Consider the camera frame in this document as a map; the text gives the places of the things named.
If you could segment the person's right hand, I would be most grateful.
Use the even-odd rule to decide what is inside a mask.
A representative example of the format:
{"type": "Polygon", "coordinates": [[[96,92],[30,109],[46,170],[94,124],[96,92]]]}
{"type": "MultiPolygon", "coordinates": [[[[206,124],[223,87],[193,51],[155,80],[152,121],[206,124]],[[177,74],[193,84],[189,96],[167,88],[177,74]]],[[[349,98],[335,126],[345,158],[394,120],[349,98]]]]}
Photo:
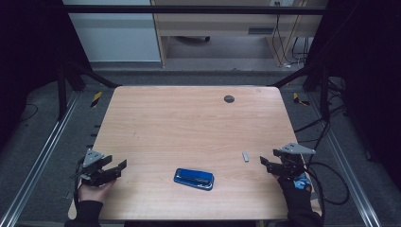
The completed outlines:
{"type": "Polygon", "coordinates": [[[277,182],[282,188],[288,208],[305,209],[310,206],[311,182],[304,173],[293,179],[280,176],[277,182]]]}

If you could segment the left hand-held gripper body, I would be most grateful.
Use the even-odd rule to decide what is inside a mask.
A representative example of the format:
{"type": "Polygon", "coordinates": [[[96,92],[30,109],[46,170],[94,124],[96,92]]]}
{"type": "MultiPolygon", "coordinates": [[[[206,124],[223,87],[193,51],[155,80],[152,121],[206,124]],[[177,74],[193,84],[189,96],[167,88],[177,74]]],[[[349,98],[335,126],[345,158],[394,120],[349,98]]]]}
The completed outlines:
{"type": "Polygon", "coordinates": [[[100,166],[100,160],[106,157],[103,153],[88,149],[81,161],[82,169],[78,176],[82,182],[91,186],[100,186],[107,183],[107,173],[100,166]]]}

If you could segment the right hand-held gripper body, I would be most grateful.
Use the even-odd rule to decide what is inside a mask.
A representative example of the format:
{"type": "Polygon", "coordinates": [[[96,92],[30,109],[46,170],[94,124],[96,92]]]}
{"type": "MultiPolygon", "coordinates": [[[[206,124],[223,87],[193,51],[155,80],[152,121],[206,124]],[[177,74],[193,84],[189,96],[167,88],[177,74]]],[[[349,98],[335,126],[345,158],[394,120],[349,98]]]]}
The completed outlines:
{"type": "Polygon", "coordinates": [[[275,164],[273,175],[295,178],[304,172],[303,154],[314,155],[315,149],[307,148],[296,143],[289,143],[279,148],[284,152],[284,155],[279,158],[281,163],[275,164]]]}

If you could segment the white cabinet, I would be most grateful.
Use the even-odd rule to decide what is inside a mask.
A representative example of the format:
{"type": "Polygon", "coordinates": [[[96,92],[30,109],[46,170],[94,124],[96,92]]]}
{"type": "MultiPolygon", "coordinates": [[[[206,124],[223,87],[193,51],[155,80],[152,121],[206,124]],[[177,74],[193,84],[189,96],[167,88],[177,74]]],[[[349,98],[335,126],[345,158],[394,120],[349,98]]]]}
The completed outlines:
{"type": "Polygon", "coordinates": [[[152,14],[70,13],[91,62],[160,61],[152,14]]]}

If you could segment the person's left hand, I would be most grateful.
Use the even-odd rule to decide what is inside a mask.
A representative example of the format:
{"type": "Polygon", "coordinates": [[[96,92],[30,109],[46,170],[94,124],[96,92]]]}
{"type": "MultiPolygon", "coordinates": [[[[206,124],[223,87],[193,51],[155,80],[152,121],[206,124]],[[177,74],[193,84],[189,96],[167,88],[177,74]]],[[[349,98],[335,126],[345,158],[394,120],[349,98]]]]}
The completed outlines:
{"type": "Polygon", "coordinates": [[[79,201],[103,201],[116,181],[105,183],[101,186],[81,184],[78,188],[79,201]]]}

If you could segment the yellow-black connector on floor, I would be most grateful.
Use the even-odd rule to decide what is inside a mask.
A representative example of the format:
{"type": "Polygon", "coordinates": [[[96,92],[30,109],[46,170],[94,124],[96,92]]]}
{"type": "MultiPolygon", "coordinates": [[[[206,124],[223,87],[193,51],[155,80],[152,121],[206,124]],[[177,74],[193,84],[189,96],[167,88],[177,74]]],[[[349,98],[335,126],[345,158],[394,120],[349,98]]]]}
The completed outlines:
{"type": "Polygon", "coordinates": [[[296,103],[296,104],[303,105],[303,106],[309,106],[310,105],[310,103],[308,101],[302,101],[299,98],[297,93],[293,93],[293,102],[296,103]]]}

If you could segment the black horizontal frame bar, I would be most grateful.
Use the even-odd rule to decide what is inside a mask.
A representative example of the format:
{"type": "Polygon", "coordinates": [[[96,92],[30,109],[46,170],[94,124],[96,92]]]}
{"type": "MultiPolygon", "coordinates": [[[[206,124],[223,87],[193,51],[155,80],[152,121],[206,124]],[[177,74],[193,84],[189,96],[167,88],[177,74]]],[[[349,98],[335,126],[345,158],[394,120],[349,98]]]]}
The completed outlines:
{"type": "Polygon", "coordinates": [[[61,8],[69,13],[163,13],[163,14],[285,14],[324,15],[326,8],[306,7],[229,7],[229,6],[100,6],[66,5],[61,8]]]}

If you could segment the aluminium floor rail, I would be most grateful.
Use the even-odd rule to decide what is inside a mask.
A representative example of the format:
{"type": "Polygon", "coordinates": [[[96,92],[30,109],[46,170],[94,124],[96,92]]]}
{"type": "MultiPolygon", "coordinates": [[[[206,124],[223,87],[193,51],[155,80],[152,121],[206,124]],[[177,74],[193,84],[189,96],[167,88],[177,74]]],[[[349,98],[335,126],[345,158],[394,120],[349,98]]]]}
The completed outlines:
{"type": "MultiPolygon", "coordinates": [[[[330,96],[326,101],[329,107],[329,113],[332,115],[334,109],[343,104],[339,97],[330,96]]],[[[382,227],[382,223],[379,220],[375,209],[373,208],[371,202],[365,190],[357,178],[356,172],[353,170],[350,162],[347,160],[344,150],[340,145],[340,141],[337,138],[335,129],[335,117],[332,115],[330,118],[330,126],[327,131],[327,140],[329,147],[332,151],[334,160],[338,168],[340,169],[341,176],[347,183],[350,191],[350,200],[356,206],[359,216],[361,217],[365,227],[382,227]]]]}
{"type": "Polygon", "coordinates": [[[21,213],[39,181],[53,150],[58,144],[73,111],[76,109],[80,97],[81,92],[73,92],[71,94],[71,97],[67,102],[65,114],[56,122],[18,193],[14,197],[5,214],[0,218],[0,227],[14,227],[17,223],[17,220],[21,216],[21,213]]]}

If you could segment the black frame strut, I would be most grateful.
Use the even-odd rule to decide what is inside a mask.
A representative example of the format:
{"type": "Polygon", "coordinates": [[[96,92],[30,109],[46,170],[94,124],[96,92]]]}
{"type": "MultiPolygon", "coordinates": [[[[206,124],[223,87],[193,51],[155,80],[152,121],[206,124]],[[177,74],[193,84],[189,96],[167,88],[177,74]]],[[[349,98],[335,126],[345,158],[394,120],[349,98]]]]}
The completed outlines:
{"type": "Polygon", "coordinates": [[[304,82],[304,90],[311,92],[318,84],[321,85],[321,97],[320,97],[320,112],[324,121],[328,121],[330,118],[329,104],[328,104],[328,90],[329,90],[329,76],[325,66],[322,63],[311,63],[302,69],[292,73],[291,75],[281,79],[272,84],[273,87],[281,88],[289,82],[301,77],[306,76],[304,82]]]}
{"type": "Polygon", "coordinates": [[[58,68],[57,83],[59,94],[59,116],[58,119],[62,120],[67,112],[67,98],[66,98],[66,81],[72,86],[74,91],[82,91],[86,84],[81,76],[88,76],[91,79],[105,85],[108,88],[117,88],[119,84],[103,78],[95,73],[92,69],[85,68],[76,62],[63,63],[58,68]]]}

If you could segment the black curtain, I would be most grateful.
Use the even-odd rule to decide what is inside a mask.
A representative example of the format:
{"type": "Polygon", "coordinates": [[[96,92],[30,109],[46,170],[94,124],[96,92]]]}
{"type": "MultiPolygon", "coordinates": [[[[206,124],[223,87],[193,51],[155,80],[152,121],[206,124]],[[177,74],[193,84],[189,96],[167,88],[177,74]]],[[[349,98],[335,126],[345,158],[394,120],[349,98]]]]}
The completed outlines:
{"type": "Polygon", "coordinates": [[[0,150],[29,93],[57,79],[61,63],[91,64],[62,0],[0,0],[0,150]]]}
{"type": "Polygon", "coordinates": [[[334,34],[329,73],[345,80],[345,102],[373,158],[401,187],[401,0],[328,0],[309,57],[334,34]]]}

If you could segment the blue stapler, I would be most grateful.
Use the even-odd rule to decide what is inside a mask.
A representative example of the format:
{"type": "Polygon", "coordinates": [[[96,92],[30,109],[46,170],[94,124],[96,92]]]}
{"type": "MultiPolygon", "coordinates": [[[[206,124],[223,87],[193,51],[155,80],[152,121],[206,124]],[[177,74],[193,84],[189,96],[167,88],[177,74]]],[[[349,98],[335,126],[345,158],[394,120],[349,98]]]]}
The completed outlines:
{"type": "Polygon", "coordinates": [[[197,189],[210,191],[214,186],[214,175],[210,172],[177,168],[174,174],[174,182],[197,189]]]}

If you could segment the yellow-handled tool on floor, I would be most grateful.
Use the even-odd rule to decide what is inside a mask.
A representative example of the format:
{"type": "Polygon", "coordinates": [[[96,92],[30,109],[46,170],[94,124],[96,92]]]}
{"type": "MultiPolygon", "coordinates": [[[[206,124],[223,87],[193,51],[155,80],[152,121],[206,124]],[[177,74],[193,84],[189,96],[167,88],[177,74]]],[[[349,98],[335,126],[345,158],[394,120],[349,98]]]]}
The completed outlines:
{"type": "Polygon", "coordinates": [[[94,98],[92,100],[91,106],[90,106],[91,108],[96,107],[101,96],[102,96],[102,92],[96,92],[96,94],[94,95],[94,98]]]}

